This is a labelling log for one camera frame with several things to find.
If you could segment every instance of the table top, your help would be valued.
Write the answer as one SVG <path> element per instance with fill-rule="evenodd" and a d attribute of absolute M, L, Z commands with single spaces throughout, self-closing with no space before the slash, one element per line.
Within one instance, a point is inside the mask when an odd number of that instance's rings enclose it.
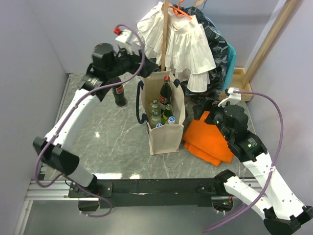
<path fill-rule="evenodd" d="M 121 79 L 131 76 L 125 74 Z M 70 74 L 61 103 L 60 118 L 72 101 L 83 74 Z M 124 84 L 127 104 L 118 107 L 110 91 L 101 104 L 88 117 L 86 123 L 74 140 L 71 153 L 80 157 L 82 165 L 95 174 L 98 179 L 169 179 L 169 178 L 213 178 L 223 170 L 229 169 L 242 178 L 252 177 L 239 160 L 234 157 L 231 164 L 221 163 L 218 167 L 208 163 L 180 144 L 180 151 L 175 153 L 150 155 L 147 127 L 136 119 L 136 89 L 141 77 L 135 77 Z M 250 114 L 248 129 L 255 133 Z M 189 116 L 184 122 L 184 129 L 193 119 L 191 101 L 186 102 Z M 52 180 L 57 170 L 48 167 L 45 180 Z"/>

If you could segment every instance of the dark blue bag handle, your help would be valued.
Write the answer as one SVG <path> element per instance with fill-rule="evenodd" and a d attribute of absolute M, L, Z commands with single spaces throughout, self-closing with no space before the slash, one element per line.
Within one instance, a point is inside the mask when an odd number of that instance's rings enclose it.
<path fill-rule="evenodd" d="M 148 121 L 148 117 L 146 114 L 142 114 L 141 115 L 141 120 L 140 120 L 140 116 L 139 116 L 139 97 L 140 97 L 140 88 L 143 89 L 143 81 L 139 81 L 138 82 L 138 86 L 137 86 L 137 96 L 136 96 L 136 116 L 137 116 L 137 120 L 139 122 L 139 124 L 143 124 L 145 121 Z M 180 85 L 180 82 L 178 79 L 175 79 L 174 81 L 174 85 L 177 88 Z"/>

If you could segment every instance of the white bottle cap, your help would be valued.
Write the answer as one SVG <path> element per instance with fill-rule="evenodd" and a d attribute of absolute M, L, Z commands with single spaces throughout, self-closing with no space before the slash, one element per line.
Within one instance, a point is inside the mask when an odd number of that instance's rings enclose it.
<path fill-rule="evenodd" d="M 175 124 L 175 117 L 169 117 L 168 124 Z"/>

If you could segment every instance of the red connector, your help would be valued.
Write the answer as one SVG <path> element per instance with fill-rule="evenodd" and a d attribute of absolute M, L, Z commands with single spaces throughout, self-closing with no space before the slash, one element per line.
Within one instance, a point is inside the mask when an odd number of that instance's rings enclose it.
<path fill-rule="evenodd" d="M 116 33 L 117 35 L 120 35 L 122 33 L 122 30 L 120 28 L 115 28 L 114 33 Z"/>

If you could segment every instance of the dark bottle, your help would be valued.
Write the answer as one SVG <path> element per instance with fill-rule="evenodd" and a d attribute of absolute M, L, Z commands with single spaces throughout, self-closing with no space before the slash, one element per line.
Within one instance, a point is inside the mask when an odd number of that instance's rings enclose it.
<path fill-rule="evenodd" d="M 116 82 L 121 82 L 121 79 L 119 77 L 114 79 L 115 83 Z M 124 88 L 123 88 L 123 84 L 112 87 L 112 92 L 115 98 L 115 103 L 122 107 L 126 104 L 126 98 L 124 96 Z"/>
<path fill-rule="evenodd" d="M 161 106 L 161 114 L 165 110 L 165 106 L 171 103 L 172 89 L 170 86 L 170 77 L 164 77 L 164 84 L 161 88 L 160 92 L 160 106 Z"/>
<path fill-rule="evenodd" d="M 162 114 L 162 124 L 164 125 L 169 117 L 173 116 L 172 105 L 167 104 L 164 113 Z"/>

